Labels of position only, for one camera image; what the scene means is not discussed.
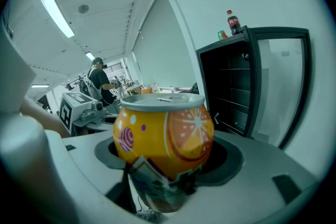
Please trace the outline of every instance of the man wearing cap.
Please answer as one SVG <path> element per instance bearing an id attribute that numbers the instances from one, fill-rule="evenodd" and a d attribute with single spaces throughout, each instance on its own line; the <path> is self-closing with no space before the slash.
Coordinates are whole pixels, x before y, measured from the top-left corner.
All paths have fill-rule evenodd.
<path id="1" fill-rule="evenodd" d="M 94 58 L 90 71 L 88 72 L 88 75 L 90 75 L 88 79 L 92 81 L 97 89 L 100 89 L 101 87 L 102 99 L 100 101 L 103 103 L 103 106 L 108 106 L 111 105 L 116 99 L 116 97 L 110 92 L 110 90 L 116 88 L 117 85 L 110 84 L 106 73 L 102 70 L 103 66 L 104 63 L 101 58 Z"/>

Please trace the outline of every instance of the black t-shirt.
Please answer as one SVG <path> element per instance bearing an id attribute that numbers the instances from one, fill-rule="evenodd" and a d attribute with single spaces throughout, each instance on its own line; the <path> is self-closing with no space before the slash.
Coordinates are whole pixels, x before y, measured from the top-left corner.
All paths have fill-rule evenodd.
<path id="1" fill-rule="evenodd" d="M 94 86 L 98 90 L 102 85 L 110 84 L 106 73 L 102 69 L 95 69 L 92 71 L 89 79 L 93 82 Z M 115 100 L 115 96 L 109 90 L 104 90 L 103 88 L 101 88 L 101 96 L 108 104 L 112 104 Z"/>

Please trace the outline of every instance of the white ceiling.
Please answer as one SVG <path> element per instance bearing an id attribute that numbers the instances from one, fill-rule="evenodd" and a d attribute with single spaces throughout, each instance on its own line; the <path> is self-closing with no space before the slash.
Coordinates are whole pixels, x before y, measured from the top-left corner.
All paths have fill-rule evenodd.
<path id="1" fill-rule="evenodd" d="M 28 91 L 28 96 L 35 100 L 50 88 L 87 71 L 90 67 L 87 51 L 105 61 L 122 57 L 136 0 L 56 1 L 75 33 L 71 38 L 61 32 L 40 0 L 9 2 L 13 43 L 37 73 L 34 84 L 50 84 L 47 89 Z M 82 4 L 89 6 L 84 14 L 78 12 Z"/>

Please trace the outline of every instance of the orange object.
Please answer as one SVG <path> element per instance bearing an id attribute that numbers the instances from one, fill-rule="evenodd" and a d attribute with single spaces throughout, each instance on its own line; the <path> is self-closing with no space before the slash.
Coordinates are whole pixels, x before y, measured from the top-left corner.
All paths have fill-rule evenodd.
<path id="1" fill-rule="evenodd" d="M 167 112 L 123 107 L 113 137 L 119 157 L 132 165 L 130 175 L 144 203 L 175 212 L 187 199 L 180 186 L 190 184 L 209 158 L 214 123 L 203 104 Z"/>
<path id="2" fill-rule="evenodd" d="M 153 89 L 152 88 L 141 89 L 141 94 L 146 94 L 146 93 L 153 93 Z"/>

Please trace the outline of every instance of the black refrigerator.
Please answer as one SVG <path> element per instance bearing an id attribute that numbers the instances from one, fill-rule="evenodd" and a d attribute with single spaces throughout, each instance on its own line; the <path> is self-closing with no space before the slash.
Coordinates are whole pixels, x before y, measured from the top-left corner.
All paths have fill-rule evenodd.
<path id="1" fill-rule="evenodd" d="M 283 148 L 309 90 L 309 31 L 244 26 L 196 52 L 215 129 Z"/>

